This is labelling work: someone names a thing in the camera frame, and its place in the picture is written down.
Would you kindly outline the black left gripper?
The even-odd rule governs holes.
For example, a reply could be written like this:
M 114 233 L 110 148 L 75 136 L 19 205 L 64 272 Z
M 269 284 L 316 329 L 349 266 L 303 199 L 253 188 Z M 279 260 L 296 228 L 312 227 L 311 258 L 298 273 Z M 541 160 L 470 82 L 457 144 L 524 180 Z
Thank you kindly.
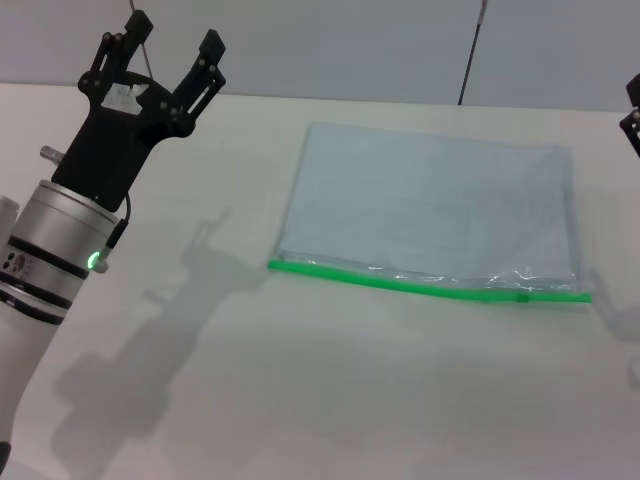
M 89 100 L 89 114 L 51 177 L 53 183 L 109 212 L 120 208 L 155 146 L 169 138 L 190 136 L 197 118 L 226 84 L 218 66 L 226 47 L 213 29 L 206 33 L 190 71 L 173 92 L 129 71 L 133 55 L 152 30 L 148 16 L 134 10 L 124 33 L 103 34 L 90 69 L 77 84 Z M 143 88 L 134 97 L 139 113 L 103 104 L 115 85 Z

